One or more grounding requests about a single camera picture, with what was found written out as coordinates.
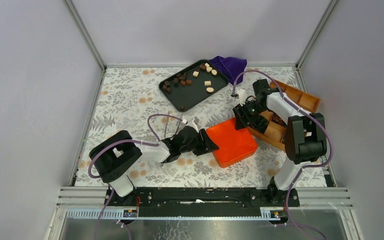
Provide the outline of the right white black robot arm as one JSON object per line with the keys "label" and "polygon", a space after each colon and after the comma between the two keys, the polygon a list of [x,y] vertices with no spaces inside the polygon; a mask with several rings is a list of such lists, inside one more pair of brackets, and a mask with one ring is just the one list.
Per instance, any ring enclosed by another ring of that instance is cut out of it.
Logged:
{"label": "right white black robot arm", "polygon": [[299,171],[318,160],[328,150],[325,119],[320,113],[311,113],[297,104],[280,87],[272,88],[266,79],[252,84],[254,95],[233,108],[235,128],[251,127],[267,130],[269,120],[261,115],[270,110],[286,124],[284,151],[287,160],[273,178],[274,188],[267,191],[267,201],[273,206],[281,205],[286,199],[286,190],[296,181]]}

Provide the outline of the orange chocolate box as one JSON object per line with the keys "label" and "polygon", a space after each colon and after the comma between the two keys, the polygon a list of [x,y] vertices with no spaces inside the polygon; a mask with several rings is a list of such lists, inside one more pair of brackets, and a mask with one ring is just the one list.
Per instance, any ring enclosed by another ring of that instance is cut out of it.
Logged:
{"label": "orange chocolate box", "polygon": [[213,156],[221,168],[227,168],[255,154],[257,148],[223,148],[213,151]]}

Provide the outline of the orange box lid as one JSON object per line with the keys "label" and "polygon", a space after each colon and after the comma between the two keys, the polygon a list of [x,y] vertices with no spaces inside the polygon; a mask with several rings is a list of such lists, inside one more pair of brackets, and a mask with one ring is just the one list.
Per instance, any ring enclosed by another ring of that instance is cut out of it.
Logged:
{"label": "orange box lid", "polygon": [[206,130],[219,149],[251,149],[258,144],[247,128],[236,130],[236,118],[231,118]]}

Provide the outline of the white metal tongs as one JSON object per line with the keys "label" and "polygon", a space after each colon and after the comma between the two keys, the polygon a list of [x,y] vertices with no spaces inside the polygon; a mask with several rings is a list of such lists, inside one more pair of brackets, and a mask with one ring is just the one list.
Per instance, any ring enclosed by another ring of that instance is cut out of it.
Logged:
{"label": "white metal tongs", "polygon": [[166,124],[164,127],[164,133],[163,133],[164,139],[174,137],[174,135],[176,135],[178,133],[178,131],[180,130],[180,127],[183,124],[184,113],[180,112],[180,115],[177,117],[180,120],[178,120],[176,118],[172,118],[172,117],[166,117],[165,118]]}

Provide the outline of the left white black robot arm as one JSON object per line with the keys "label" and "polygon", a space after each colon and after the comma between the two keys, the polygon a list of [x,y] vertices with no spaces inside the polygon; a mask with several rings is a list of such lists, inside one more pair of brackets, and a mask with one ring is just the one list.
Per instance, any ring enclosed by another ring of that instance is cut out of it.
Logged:
{"label": "left white black robot arm", "polygon": [[192,152],[201,156],[216,150],[219,147],[205,129],[189,125],[159,142],[135,140],[128,131],[121,130],[89,152],[91,163],[88,174],[108,184],[116,193],[116,199],[128,206],[135,200],[135,187],[127,171],[137,161],[168,164],[183,153]]}

